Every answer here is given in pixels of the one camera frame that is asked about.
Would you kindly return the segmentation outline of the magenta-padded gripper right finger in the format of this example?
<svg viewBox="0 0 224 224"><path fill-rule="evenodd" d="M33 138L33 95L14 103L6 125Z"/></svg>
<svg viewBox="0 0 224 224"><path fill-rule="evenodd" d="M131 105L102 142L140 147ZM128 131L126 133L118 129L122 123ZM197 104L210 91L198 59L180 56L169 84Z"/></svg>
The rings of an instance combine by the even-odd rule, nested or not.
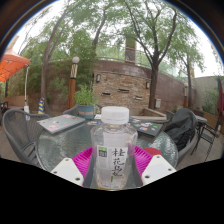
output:
<svg viewBox="0 0 224 224"><path fill-rule="evenodd" d="M143 187L176 171L162 155L152 155L136 146L132 165L136 187Z"/></svg>

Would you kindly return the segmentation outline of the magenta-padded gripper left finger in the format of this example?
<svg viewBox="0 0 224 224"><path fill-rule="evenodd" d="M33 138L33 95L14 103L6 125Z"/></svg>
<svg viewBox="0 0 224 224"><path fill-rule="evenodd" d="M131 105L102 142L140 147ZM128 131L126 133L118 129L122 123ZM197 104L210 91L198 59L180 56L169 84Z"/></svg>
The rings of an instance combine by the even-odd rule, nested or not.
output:
<svg viewBox="0 0 224 224"><path fill-rule="evenodd" d="M73 158L64 158L51 173L76 185L89 188L93 180L92 148L87 148Z"/></svg>

